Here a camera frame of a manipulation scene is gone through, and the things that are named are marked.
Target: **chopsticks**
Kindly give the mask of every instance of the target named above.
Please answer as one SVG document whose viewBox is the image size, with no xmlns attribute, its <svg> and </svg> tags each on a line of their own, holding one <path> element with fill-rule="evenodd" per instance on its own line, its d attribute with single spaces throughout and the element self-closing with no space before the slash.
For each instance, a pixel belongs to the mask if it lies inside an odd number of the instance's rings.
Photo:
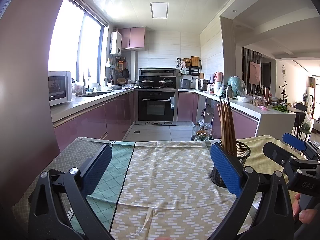
<svg viewBox="0 0 320 240">
<path fill-rule="evenodd" d="M 219 97 L 219 100 L 220 104 L 217 106 L 221 123 L 221 145 L 230 156 L 236 156 L 236 134 L 229 97 L 227 96 L 228 103 L 225 100 L 222 102 L 221 97 Z"/>
</svg>

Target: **microwave oven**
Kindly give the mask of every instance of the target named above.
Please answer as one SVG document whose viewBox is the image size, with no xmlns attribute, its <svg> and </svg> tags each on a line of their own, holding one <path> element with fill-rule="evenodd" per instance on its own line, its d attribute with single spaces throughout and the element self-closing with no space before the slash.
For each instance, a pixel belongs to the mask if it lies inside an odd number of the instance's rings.
<svg viewBox="0 0 320 240">
<path fill-rule="evenodd" d="M 50 106 L 71 101 L 70 71 L 49 71 L 48 81 Z"/>
</svg>

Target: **finger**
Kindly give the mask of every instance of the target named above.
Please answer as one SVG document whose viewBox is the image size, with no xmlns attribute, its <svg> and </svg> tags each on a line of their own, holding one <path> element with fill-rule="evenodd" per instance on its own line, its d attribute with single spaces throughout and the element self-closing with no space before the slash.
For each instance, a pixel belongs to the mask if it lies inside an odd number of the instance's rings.
<svg viewBox="0 0 320 240">
<path fill-rule="evenodd" d="M 297 193 L 295 196 L 294 196 L 294 199 L 300 199 L 300 196 L 301 196 L 301 193 Z"/>
<path fill-rule="evenodd" d="M 317 209 L 306 209 L 299 213 L 299 220 L 304 224 L 310 224 L 317 213 Z"/>
<path fill-rule="evenodd" d="M 292 204 L 293 216 L 295 217 L 300 212 L 299 200 L 295 200 Z"/>
</svg>

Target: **patterned tablecloth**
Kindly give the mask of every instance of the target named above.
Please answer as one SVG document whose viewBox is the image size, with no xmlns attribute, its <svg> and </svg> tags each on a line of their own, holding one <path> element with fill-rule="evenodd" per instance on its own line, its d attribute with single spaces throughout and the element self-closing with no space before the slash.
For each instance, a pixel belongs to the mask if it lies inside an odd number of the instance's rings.
<svg viewBox="0 0 320 240">
<path fill-rule="evenodd" d="M 283 168 L 262 153 L 272 141 L 289 149 L 270 136 L 240 140 L 251 149 L 246 166 L 272 174 Z M 112 160 L 96 190 L 87 201 L 105 228 L 115 239 L 207 239 L 232 206 L 235 195 L 217 187 L 210 180 L 213 163 L 205 142 L 111 142 L 77 138 L 45 169 L 63 172 L 80 167 L 93 157 L 103 143 L 112 146 Z M 28 228 L 28 197 L 37 179 L 13 207 L 18 222 Z M 73 228 L 82 232 L 66 195 L 66 211 Z M 247 216 L 241 231 L 252 222 Z"/>
</svg>

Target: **ceiling light panel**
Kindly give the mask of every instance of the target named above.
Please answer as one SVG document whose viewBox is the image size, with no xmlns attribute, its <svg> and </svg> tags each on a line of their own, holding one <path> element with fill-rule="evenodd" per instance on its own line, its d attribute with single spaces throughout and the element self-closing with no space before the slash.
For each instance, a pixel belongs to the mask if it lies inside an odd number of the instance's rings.
<svg viewBox="0 0 320 240">
<path fill-rule="evenodd" d="M 167 18 L 168 17 L 168 3 L 167 2 L 151 2 L 151 14 L 153 18 Z"/>
</svg>

